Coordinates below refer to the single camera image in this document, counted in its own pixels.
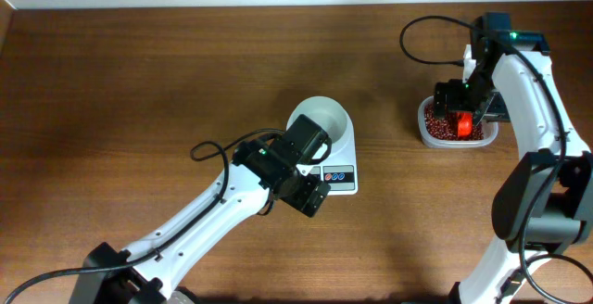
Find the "orange plastic measuring scoop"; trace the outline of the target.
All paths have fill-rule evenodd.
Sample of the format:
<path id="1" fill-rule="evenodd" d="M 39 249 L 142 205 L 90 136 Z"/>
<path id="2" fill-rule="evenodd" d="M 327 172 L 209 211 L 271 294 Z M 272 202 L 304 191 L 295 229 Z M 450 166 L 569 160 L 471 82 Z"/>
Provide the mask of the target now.
<path id="1" fill-rule="evenodd" d="M 473 134 L 473 115 L 469 112 L 458 112 L 457 136 L 462 139 L 469 139 Z"/>

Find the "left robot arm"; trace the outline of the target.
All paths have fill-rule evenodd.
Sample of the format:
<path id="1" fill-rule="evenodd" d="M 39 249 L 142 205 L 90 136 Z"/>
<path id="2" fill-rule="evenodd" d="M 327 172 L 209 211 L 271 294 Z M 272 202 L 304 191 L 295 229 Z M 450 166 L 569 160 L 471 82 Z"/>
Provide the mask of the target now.
<path id="1" fill-rule="evenodd" d="M 276 200 L 315 215 L 330 186 L 300 166 L 316 165 L 314 155 L 331 144 L 329 134 L 305 115 L 285 133 L 241 143 L 223 161 L 217 180 L 154 233 L 121 252 L 107 243 L 95 248 L 84 264 L 101 271 L 79 276 L 70 302 L 194 302 L 180 282 L 240 222 L 268 213 Z"/>

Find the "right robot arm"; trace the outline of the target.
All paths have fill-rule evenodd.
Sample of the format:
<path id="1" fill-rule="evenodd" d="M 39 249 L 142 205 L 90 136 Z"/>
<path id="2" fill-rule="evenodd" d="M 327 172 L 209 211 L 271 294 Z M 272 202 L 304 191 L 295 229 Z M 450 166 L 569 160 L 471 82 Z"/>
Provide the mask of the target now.
<path id="1" fill-rule="evenodd" d="M 513 29 L 507 13 L 488 12 L 467 27 L 463 76 L 435 86 L 433 113 L 472 125 L 509 122 L 519 162 L 493 200 L 494 239 L 448 302 L 509 303 L 529 284 L 558 303 L 533 273 L 562 260 L 592 274 L 564 254 L 592 232 L 592 152 L 561 101 L 545 36 Z"/>

